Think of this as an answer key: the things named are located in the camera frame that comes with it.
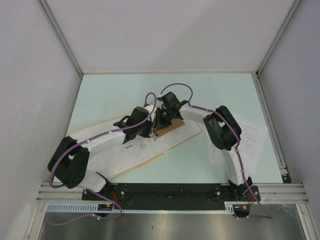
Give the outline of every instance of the purple cable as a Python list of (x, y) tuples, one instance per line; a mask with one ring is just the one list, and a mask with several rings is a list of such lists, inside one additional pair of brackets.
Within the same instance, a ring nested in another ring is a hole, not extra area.
[[(153, 105), (152, 111), (149, 113), (149, 115), (148, 115), (144, 120), (142, 120), (141, 122), (139, 122), (139, 123), (137, 123), (137, 124), (135, 124), (135, 125), (132, 125), (132, 126), (127, 126), (127, 127), (124, 127), (124, 128), (118, 128), (118, 129), (113, 129), (113, 130), (110, 130), (110, 131), (102, 132), (102, 133), (100, 133), (100, 134), (97, 134), (97, 135), (95, 135), (95, 136), (92, 136), (92, 137), (90, 137), (90, 138), (88, 138), (88, 139), (86, 139), (86, 140), (83, 140), (83, 141), (81, 141), (81, 142), (73, 145), (72, 147), (70, 147), (68, 150), (66, 150), (66, 151), (58, 158), (58, 160), (57, 160), (56, 163), (54, 164), (54, 166), (53, 166), (53, 168), (52, 168), (52, 170), (51, 170), (51, 173), (50, 173), (50, 177), (49, 177), (49, 185), (50, 185), (52, 188), (54, 188), (54, 189), (61, 188), (61, 187), (64, 186), (64, 184), (60, 184), (60, 185), (54, 185), (54, 184), (53, 184), (53, 180), (54, 180), (54, 176), (55, 176), (55, 171), (56, 171), (59, 163), (62, 161), (62, 159), (63, 159), (68, 153), (70, 153), (70, 151), (72, 151), (72, 150), (75, 149), (76, 147), (78, 147), (78, 146), (80, 146), (80, 145), (82, 145), (82, 144), (87, 143), (88, 140), (89, 140), (89, 141), (92, 141), (92, 140), (97, 139), (97, 138), (99, 138), (99, 137), (102, 137), (102, 136), (104, 136), (104, 135), (106, 135), (106, 134), (114, 133), (114, 132), (119, 132), (119, 131), (123, 131), (123, 130), (127, 130), (127, 129), (132, 129), (132, 128), (135, 128), (135, 127), (137, 127), (137, 126), (145, 123), (145, 122), (151, 117), (151, 115), (155, 112), (155, 110), (156, 110), (156, 108), (157, 108), (157, 96), (156, 96), (153, 92), (149, 92), (149, 93), (146, 95), (145, 99), (147, 99), (149, 95), (153, 95), (153, 97), (154, 97), (154, 105)], [(114, 217), (100, 217), (101, 219), (113, 220), (113, 219), (119, 218), (119, 217), (122, 215), (123, 209), (121, 208), (121, 206), (120, 206), (118, 203), (116, 203), (115, 201), (113, 201), (113, 200), (111, 200), (111, 199), (109, 199), (109, 198), (106, 198), (106, 197), (100, 195), (99, 193), (97, 193), (97, 192), (95, 192), (95, 191), (93, 191), (93, 190), (91, 190), (91, 189), (88, 189), (88, 188), (87, 188), (86, 190), (89, 191), (89, 192), (91, 192), (91, 193), (93, 193), (93, 194), (95, 194), (96, 196), (98, 196), (98, 197), (100, 197), (100, 198), (102, 198), (102, 199), (104, 199), (104, 200), (107, 200), (107, 201), (113, 203), (114, 205), (116, 205), (116, 206), (120, 209), (120, 213), (119, 213), (117, 216), (114, 216)], [(69, 224), (69, 223), (73, 223), (74, 221), (76, 221), (76, 220), (78, 220), (78, 219), (81, 219), (81, 218), (84, 218), (84, 217), (88, 217), (88, 216), (92, 216), (92, 214), (81, 215), (81, 216), (78, 216), (78, 217), (76, 217), (76, 218), (74, 218), (74, 219), (72, 219), (72, 220), (70, 220), (70, 221), (63, 222), (63, 223), (53, 223), (53, 222), (51, 222), (49, 219), (48, 219), (47, 221), (48, 221), (48, 223), (50, 223), (51, 225), (54, 225), (54, 226), (63, 226), (63, 225), (67, 225), (67, 224)]]
[(243, 164), (243, 161), (241, 159), (241, 155), (240, 155), (240, 152), (238, 150), (238, 147), (240, 145), (240, 139), (239, 139), (239, 136), (237, 135), (237, 133), (233, 130), (233, 128), (231, 127), (231, 125), (227, 122), (227, 120), (221, 116), (221, 114), (219, 114), (218, 112), (214, 111), (214, 110), (211, 110), (211, 109), (207, 109), (207, 108), (204, 108), (204, 107), (201, 107), (201, 106), (195, 106), (195, 105), (192, 105), (191, 104), (191, 99), (194, 95), (194, 91), (192, 90), (192, 88), (187, 85), (187, 84), (184, 84), (184, 83), (172, 83), (172, 84), (169, 84), (168, 86), (166, 86), (160, 94), (162, 94), (168, 87), (170, 86), (173, 86), (173, 85), (182, 85), (182, 86), (185, 86), (187, 88), (190, 89), (191, 91), (191, 96), (188, 100), (188, 105), (191, 107), (191, 108), (194, 108), (194, 109), (200, 109), (200, 110), (204, 110), (204, 111), (207, 111), (207, 112), (210, 112), (210, 113), (214, 113), (215, 115), (217, 115), (224, 123), (225, 125), (227, 125), (227, 127), (230, 129), (230, 131), (232, 132), (232, 134), (235, 136), (235, 139), (237, 141), (237, 144), (235, 146), (235, 152), (236, 152), (236, 155), (238, 156), (238, 159), (239, 159), (239, 162), (240, 162), (240, 167), (241, 167), (241, 172), (242, 172), (242, 178), (244, 180), (244, 183), (246, 185), (246, 187), (248, 188), (249, 192), (251, 193), (251, 196), (254, 198), (254, 200), (258, 203), (258, 205), (260, 206), (260, 208), (267, 214), (267, 216), (264, 216), (264, 215), (252, 215), (252, 216), (248, 216), (248, 217), (238, 217), (236, 214), (234, 214), (234, 216), (237, 218), (237, 219), (251, 219), (251, 218), (267, 218), (267, 219), (274, 219), (274, 217), (271, 215), (271, 213), (261, 204), (261, 202), (258, 200), (258, 198), (256, 197), (256, 195), (254, 194), (254, 192), (251, 190), (251, 187), (249, 186), (248, 182), (247, 182), (247, 179), (246, 179), (246, 176), (245, 176), (245, 168), (244, 168), (244, 164)]

